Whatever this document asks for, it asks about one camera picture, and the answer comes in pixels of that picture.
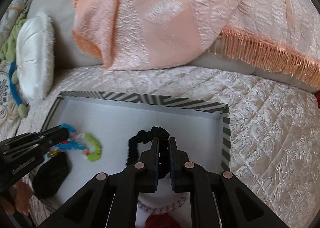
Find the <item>round metal joint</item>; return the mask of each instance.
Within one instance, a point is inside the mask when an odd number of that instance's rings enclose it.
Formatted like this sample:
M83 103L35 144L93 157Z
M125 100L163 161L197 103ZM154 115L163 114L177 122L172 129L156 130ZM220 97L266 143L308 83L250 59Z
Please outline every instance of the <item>round metal joint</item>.
M105 173L99 173L97 174L96 178L99 180L99 181L102 181L102 180L105 180L107 177L107 175Z
M137 162L134 164L134 167L136 169L142 169L142 168L144 168L144 164L142 162Z
M193 168L195 166L195 164L193 162L186 162L186 163L184 163L184 166L186 168Z
M227 178L227 179L230 179L230 178L233 177L233 174L231 172L229 172L229 171L223 172L222 175L223 175L224 178Z

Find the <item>white pillow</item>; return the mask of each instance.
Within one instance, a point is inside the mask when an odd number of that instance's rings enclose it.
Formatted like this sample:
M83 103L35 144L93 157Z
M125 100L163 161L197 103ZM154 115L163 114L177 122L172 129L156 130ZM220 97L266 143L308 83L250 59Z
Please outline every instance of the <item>white pillow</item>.
M17 76L28 101L43 99L53 81L54 30L48 14L39 11L21 27L17 37Z

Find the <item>red object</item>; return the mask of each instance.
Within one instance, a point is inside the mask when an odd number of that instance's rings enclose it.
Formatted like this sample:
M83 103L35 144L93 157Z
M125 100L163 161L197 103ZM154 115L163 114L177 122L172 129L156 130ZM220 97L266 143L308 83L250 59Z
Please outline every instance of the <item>red object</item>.
M315 93L315 97L316 97L317 100L318 100L318 107L320 108L320 91L318 91L318 92Z
M181 228L175 219L168 214L150 215L144 224L144 228Z

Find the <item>black fabric object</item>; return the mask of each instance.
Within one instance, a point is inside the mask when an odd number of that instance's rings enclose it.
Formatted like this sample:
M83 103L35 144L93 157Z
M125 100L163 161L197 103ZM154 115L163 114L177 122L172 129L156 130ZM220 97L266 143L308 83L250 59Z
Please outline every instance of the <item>black fabric object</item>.
M54 196L69 173L70 169L65 152L60 152L49 159L39 168L32 181L36 197L45 199Z
M128 159L127 166L138 162L139 152L138 152L138 143L147 144L152 142L153 137L159 138L159 173L158 179L164 178L167 173L170 172L169 164L169 151L168 151L168 138L170 137L169 132L161 127L152 127L150 131L146 132L140 130L136 136L133 136L129 139L129 149L128 149Z

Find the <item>quilted bedspread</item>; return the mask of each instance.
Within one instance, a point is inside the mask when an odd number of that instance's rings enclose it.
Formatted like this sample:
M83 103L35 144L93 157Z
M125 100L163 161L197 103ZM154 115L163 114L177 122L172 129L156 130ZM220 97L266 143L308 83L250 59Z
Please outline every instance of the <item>quilted bedspread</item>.
M62 90L169 95L227 103L231 171L290 227L308 227L320 208L320 113L313 94L252 75L200 67L61 71L18 134L39 131Z

